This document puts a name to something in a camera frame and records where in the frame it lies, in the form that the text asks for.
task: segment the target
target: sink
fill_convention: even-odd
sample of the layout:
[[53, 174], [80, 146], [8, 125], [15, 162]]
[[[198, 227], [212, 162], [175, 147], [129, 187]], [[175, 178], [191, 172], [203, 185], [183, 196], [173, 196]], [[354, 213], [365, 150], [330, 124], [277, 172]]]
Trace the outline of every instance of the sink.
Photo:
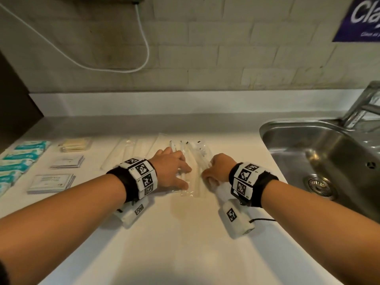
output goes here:
[[380, 159], [366, 147], [376, 141], [367, 134], [374, 131], [348, 131], [334, 121], [270, 122], [260, 135], [289, 184], [380, 223]]

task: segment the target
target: brick wall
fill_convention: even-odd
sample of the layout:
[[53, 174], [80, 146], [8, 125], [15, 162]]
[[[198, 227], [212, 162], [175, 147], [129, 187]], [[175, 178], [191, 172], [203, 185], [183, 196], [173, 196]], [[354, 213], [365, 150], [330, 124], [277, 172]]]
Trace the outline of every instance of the brick wall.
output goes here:
[[[134, 68], [132, 5], [1, 0], [77, 61]], [[151, 59], [133, 74], [86, 71], [0, 11], [0, 50], [32, 92], [363, 88], [380, 45], [332, 43], [352, 0], [146, 0]]]

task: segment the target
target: countertop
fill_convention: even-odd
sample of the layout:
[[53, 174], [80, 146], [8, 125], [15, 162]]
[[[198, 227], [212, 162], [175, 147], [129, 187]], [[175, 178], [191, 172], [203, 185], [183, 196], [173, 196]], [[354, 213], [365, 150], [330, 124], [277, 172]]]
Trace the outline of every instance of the countertop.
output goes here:
[[[225, 153], [236, 161], [252, 161], [269, 168], [286, 182], [259, 135], [271, 120], [331, 119], [339, 112], [140, 115], [44, 118], [20, 140], [52, 140], [53, 145], [0, 198], [0, 217], [49, 194], [27, 195], [37, 174], [49, 170], [59, 156], [57, 144], [67, 137], [92, 136], [83, 152], [85, 161], [72, 172], [80, 184], [104, 172], [100, 167], [120, 136], [154, 139], [167, 133], [181, 139], [204, 139], [213, 154]], [[340, 284], [315, 262], [276, 222], [256, 222], [249, 234], [232, 239], [218, 210], [220, 200], [232, 198], [228, 185], [201, 198], [180, 193], [157, 195], [154, 205], [130, 228], [110, 216], [42, 285], [127, 284]], [[250, 208], [252, 218], [269, 217]]]

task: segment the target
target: person's left hand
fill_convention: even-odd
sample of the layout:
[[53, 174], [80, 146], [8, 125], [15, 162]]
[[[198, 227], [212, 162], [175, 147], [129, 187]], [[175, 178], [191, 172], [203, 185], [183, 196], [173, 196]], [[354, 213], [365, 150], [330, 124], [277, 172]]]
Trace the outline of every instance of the person's left hand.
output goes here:
[[185, 156], [181, 151], [173, 152], [168, 147], [164, 151], [158, 150], [157, 153], [149, 160], [154, 169], [156, 170], [157, 180], [160, 187], [164, 187], [164, 191], [168, 187], [178, 187], [182, 190], [188, 189], [188, 183], [184, 180], [177, 178], [178, 171], [189, 173], [192, 171], [190, 166], [186, 163]]

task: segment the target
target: purple poster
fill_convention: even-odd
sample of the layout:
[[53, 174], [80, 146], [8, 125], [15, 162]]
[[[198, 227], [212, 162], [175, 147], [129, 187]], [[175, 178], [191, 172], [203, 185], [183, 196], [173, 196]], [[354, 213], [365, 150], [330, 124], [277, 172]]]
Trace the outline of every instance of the purple poster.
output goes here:
[[380, 42], [380, 0], [354, 0], [333, 42]]

